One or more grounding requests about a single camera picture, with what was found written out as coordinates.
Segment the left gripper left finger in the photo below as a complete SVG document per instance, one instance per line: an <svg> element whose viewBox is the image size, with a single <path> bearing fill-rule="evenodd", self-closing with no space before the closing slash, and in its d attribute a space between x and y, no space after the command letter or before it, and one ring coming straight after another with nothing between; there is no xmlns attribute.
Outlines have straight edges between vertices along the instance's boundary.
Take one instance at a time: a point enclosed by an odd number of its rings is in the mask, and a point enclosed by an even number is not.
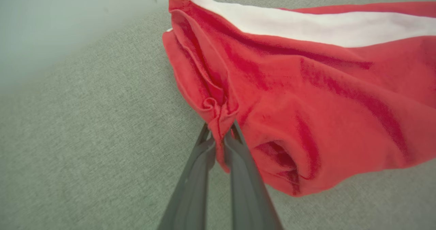
<svg viewBox="0 0 436 230"><path fill-rule="evenodd" d="M215 164L215 147L204 124L157 229L206 229L208 175Z"/></svg>

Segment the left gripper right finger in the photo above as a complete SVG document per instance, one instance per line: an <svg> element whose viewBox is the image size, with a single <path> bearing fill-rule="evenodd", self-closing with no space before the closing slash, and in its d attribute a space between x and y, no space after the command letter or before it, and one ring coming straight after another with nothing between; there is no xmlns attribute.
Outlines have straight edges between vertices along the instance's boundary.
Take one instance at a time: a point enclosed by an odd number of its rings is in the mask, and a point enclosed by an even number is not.
<svg viewBox="0 0 436 230"><path fill-rule="evenodd" d="M274 204L235 120L223 138L225 163L230 169L232 228L282 230Z"/></svg>

